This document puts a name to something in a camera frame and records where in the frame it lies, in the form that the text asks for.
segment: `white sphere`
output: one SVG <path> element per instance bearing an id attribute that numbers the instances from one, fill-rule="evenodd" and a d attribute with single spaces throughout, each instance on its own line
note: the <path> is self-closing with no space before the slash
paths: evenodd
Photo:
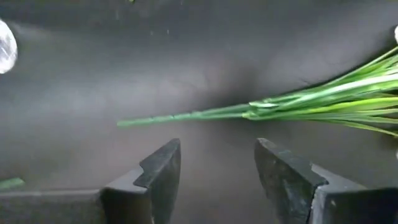
<path id="1" fill-rule="evenodd" d="M 17 41 L 7 24 L 0 20 L 0 74 L 13 68 L 17 55 Z"/>

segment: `dark curved surface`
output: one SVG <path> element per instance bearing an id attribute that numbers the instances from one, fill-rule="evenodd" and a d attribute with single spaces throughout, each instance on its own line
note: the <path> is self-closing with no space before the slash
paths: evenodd
<path id="1" fill-rule="evenodd" d="M 10 224 L 168 224 L 180 167 L 180 140 L 173 139 L 98 189 L 0 192 L 0 220 Z"/>
<path id="2" fill-rule="evenodd" d="M 266 139 L 257 139 L 254 159 L 261 185 L 279 221 L 282 224 L 312 223 L 309 220 L 314 209 L 314 195 L 319 187 L 329 184 L 312 171 L 313 164 Z"/>
<path id="3" fill-rule="evenodd" d="M 331 124 L 121 118 L 225 106 L 316 84 L 392 47 L 392 1 L 1 1 L 19 44 L 0 77 L 0 178 L 103 185 L 182 142 L 172 223 L 271 223 L 257 137 L 370 187 L 396 186 L 397 146 Z"/>

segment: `dark gray background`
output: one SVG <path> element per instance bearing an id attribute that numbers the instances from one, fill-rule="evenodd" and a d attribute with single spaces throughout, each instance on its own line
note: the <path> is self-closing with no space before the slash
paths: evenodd
<path id="1" fill-rule="evenodd" d="M 98 187 L 182 142 L 172 223 L 272 223 L 253 159 L 264 137 L 369 187 L 398 185 L 396 141 L 310 122 L 116 128 L 324 82 L 393 46 L 393 1 L 1 1 L 19 44 L 0 77 L 0 179 Z"/>

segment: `green leaf fragment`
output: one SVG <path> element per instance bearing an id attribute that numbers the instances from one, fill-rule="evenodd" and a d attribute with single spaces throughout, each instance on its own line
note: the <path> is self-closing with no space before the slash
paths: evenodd
<path id="1" fill-rule="evenodd" d="M 0 190 L 10 189 L 24 185 L 25 182 L 21 178 L 12 178 L 0 181 Z"/>

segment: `black metal jaw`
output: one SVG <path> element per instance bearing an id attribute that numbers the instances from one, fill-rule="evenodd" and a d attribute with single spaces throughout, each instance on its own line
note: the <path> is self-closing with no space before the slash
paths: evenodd
<path id="1" fill-rule="evenodd" d="M 0 193 L 0 222 L 167 224 L 180 166 L 180 141 L 173 139 L 102 189 Z"/>
<path id="2" fill-rule="evenodd" d="M 367 189 L 266 139 L 257 140 L 255 160 L 283 224 L 396 224 L 397 189 Z"/>

